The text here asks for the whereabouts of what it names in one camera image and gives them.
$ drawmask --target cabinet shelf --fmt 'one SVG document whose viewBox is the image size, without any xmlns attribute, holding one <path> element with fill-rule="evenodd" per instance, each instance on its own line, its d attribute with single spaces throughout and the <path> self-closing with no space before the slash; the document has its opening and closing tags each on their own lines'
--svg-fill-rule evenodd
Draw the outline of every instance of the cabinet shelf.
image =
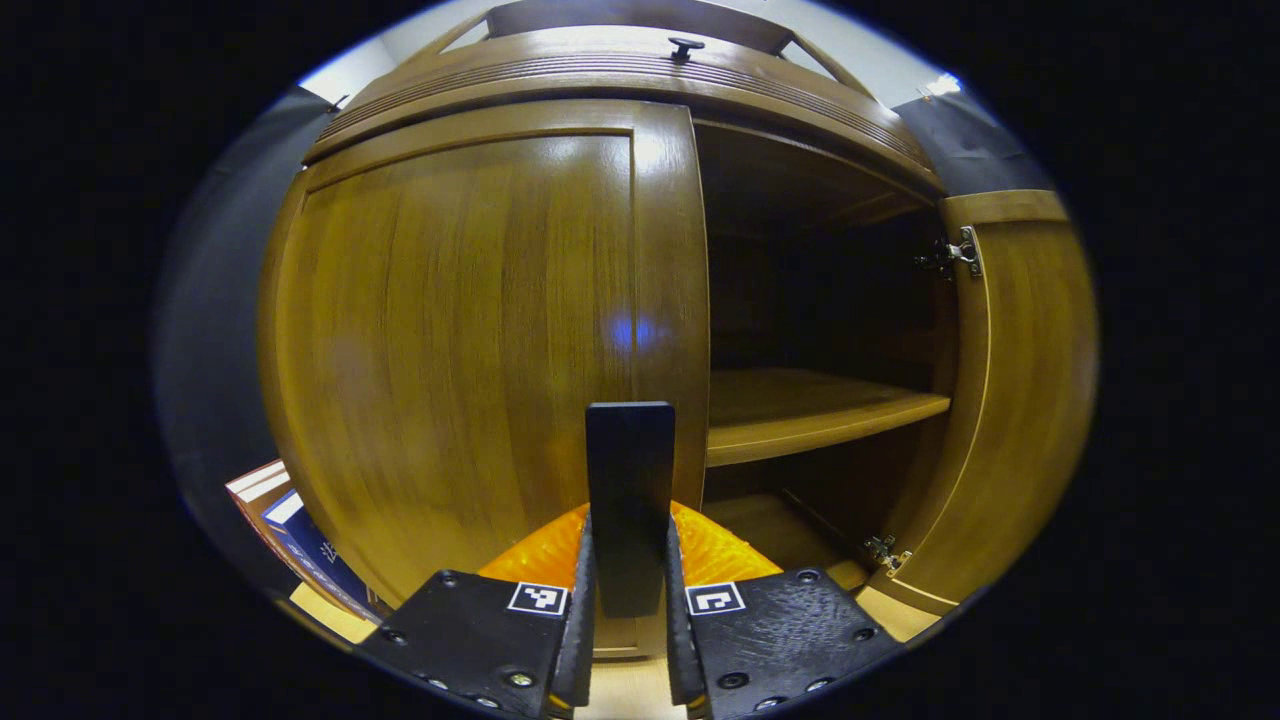
<svg viewBox="0 0 1280 720">
<path fill-rule="evenodd" d="M 951 398 L 810 370 L 714 370 L 707 465 L 804 452 L 945 413 Z"/>
</svg>

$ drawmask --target white wall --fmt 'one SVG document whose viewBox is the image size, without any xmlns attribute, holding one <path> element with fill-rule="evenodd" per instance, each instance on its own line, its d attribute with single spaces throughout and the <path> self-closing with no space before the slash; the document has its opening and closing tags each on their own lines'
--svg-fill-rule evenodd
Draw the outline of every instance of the white wall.
<svg viewBox="0 0 1280 720">
<path fill-rule="evenodd" d="M 428 42 L 488 8 L 508 0 L 452 0 L 412 15 L 378 37 L 370 38 L 305 78 L 300 85 L 337 101 L 355 96 L 375 78 L 390 72 Z M 943 74 L 922 58 L 851 17 L 812 0 L 714 0 L 745 13 L 773 20 L 805 36 L 854 74 L 867 90 L 893 108 L 920 97 L 920 90 Z M 451 47 L 475 42 L 485 32 L 475 28 Z M 792 46 L 788 60 L 828 76 L 808 55 Z"/>
</svg>

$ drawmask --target cabinet door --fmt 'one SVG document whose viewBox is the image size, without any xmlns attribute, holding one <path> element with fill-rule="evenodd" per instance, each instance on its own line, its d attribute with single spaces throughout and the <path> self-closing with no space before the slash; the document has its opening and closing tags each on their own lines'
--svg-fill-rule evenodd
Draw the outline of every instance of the cabinet door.
<svg viewBox="0 0 1280 720">
<path fill-rule="evenodd" d="M 946 437 L 895 552 L 870 585 L 942 615 L 995 582 L 1048 520 L 1088 433 L 1098 319 L 1084 250 L 1052 192 L 942 201 L 947 234 L 973 231 L 982 263 L 955 263 L 959 363 Z"/>
<path fill-rule="evenodd" d="M 707 240 L 687 108 L 529 102 L 302 172 L 260 315 L 273 432 L 316 525 L 392 606 L 588 501 L 590 402 L 676 407 L 699 506 Z"/>
</svg>

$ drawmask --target door hinge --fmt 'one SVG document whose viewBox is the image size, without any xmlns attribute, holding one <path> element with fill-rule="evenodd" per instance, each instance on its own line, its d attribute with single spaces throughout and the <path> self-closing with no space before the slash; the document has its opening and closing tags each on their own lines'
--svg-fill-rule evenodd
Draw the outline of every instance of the door hinge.
<svg viewBox="0 0 1280 720">
<path fill-rule="evenodd" d="M 888 569 L 886 575 L 890 578 L 896 575 L 897 571 L 902 569 L 902 565 L 906 565 L 906 561 L 911 559 L 910 550 L 904 551 L 901 555 L 891 553 L 890 551 L 893 550 L 895 542 L 897 542 L 897 538 L 893 536 L 884 536 L 884 539 L 872 536 L 863 541 L 863 547 L 867 552 L 872 553 L 876 562 L 879 562 Z"/>
<path fill-rule="evenodd" d="M 978 234 L 973 227 L 960 228 L 960 245 L 951 245 L 946 238 L 938 238 L 933 243 L 933 252 L 915 259 L 915 266 L 924 270 L 938 270 L 943 279 L 955 279 L 952 270 L 954 261 L 959 260 L 969 265 L 969 275 L 982 277 L 982 259 L 978 256 L 978 246 L 974 242 Z"/>
</svg>

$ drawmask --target black knob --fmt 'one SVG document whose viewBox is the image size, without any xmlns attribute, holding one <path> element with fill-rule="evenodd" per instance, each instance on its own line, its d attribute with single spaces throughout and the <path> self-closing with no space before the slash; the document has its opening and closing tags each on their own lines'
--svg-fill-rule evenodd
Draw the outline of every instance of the black knob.
<svg viewBox="0 0 1280 720">
<path fill-rule="evenodd" d="M 701 50 L 703 47 L 707 47 L 707 44 L 701 40 L 689 40 L 686 37 L 668 37 L 667 40 L 676 44 L 677 50 L 671 54 L 671 59 L 677 63 L 687 60 L 690 50 Z"/>
</svg>

